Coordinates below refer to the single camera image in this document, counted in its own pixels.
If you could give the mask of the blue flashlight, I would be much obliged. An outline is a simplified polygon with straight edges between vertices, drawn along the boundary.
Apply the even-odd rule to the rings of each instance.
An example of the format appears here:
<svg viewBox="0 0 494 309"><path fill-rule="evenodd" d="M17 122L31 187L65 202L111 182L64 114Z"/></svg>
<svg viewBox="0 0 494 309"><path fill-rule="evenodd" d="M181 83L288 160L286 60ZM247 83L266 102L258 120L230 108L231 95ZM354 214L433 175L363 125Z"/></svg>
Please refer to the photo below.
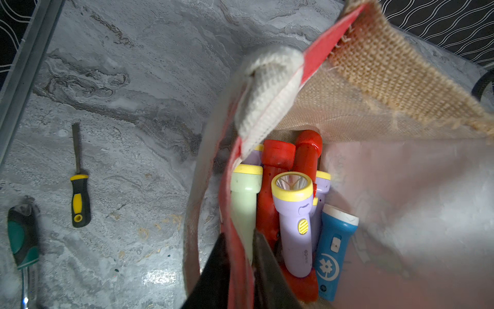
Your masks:
<svg viewBox="0 0 494 309"><path fill-rule="evenodd" d="M319 297L335 299L343 262L352 235L357 231L359 218L326 204L322 210L322 229L315 256L315 274Z"/></svg>

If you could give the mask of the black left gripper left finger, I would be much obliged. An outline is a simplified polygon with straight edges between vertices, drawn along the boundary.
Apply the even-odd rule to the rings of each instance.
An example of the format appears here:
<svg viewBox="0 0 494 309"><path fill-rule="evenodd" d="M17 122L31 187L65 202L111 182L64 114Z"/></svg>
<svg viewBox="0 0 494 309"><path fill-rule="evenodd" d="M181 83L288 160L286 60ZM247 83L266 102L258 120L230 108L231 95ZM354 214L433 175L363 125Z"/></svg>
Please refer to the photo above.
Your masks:
<svg viewBox="0 0 494 309"><path fill-rule="evenodd" d="M226 309L230 284L230 260L226 248L226 237L221 233L210 257L182 308Z"/></svg>

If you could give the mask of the jute and red tote bag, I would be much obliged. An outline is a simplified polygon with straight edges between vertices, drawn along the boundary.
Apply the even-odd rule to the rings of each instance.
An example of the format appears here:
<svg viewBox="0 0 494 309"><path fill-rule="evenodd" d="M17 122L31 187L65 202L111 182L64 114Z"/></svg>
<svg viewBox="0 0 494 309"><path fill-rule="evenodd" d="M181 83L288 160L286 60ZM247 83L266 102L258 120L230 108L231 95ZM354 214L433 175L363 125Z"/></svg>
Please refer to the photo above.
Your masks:
<svg viewBox="0 0 494 309"><path fill-rule="evenodd" d="M377 1L347 1L305 51L267 46L233 74L187 202L187 297L224 233L228 308L254 307L232 173L266 137L307 129L327 144L329 203L360 218L331 307L493 307L493 113L429 65Z"/></svg>

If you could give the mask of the red flashlight back row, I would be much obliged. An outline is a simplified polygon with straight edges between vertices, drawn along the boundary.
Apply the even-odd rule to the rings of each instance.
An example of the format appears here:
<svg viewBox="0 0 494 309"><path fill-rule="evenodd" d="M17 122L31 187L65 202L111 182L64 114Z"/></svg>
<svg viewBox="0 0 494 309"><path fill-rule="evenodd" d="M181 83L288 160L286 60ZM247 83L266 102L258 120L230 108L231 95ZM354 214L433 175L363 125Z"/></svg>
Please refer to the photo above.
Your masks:
<svg viewBox="0 0 494 309"><path fill-rule="evenodd" d="M292 171L303 173L316 181L319 158L322 154L322 137L312 130L303 131L295 141L295 159Z"/></svg>

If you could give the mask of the red flashlight front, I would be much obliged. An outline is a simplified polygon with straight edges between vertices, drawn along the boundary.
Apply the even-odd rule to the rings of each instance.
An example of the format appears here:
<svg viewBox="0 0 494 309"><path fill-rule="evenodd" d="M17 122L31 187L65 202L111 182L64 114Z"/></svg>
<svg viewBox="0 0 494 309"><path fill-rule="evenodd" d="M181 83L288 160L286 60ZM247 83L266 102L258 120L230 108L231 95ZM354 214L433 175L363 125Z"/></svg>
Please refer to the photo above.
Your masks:
<svg viewBox="0 0 494 309"><path fill-rule="evenodd" d="M285 280L299 301L303 303L314 303L318 300L319 291L315 269L312 269L308 276L298 278L288 271L285 264L281 263L279 266Z"/></svg>
<svg viewBox="0 0 494 309"><path fill-rule="evenodd" d="M292 169L296 147L279 140L265 140L261 155L261 191L257 197L256 229L265 236L272 251L280 238L279 213L275 209L271 183L275 176Z"/></svg>

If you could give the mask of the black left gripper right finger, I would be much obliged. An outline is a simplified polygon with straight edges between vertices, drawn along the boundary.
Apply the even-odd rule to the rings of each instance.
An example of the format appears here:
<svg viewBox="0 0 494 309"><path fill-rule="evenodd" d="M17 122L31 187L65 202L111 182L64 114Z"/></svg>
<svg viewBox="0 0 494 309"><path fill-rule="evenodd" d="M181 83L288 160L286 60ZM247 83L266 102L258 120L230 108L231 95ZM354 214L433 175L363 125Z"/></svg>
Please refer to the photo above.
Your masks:
<svg viewBox="0 0 494 309"><path fill-rule="evenodd" d="M254 308L302 308L286 282L277 260L258 230L253 233Z"/></svg>

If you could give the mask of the pale green flashlight front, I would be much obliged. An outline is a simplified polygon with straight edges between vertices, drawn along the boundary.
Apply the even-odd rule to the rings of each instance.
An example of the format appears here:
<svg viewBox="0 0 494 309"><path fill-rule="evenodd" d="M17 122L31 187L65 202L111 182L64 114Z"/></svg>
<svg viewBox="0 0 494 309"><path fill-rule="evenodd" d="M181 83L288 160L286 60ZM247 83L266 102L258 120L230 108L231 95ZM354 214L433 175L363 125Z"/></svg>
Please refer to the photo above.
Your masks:
<svg viewBox="0 0 494 309"><path fill-rule="evenodd" d="M261 191L263 168L239 164L232 173L231 217L246 257L253 260L253 232L256 227L257 194Z"/></svg>

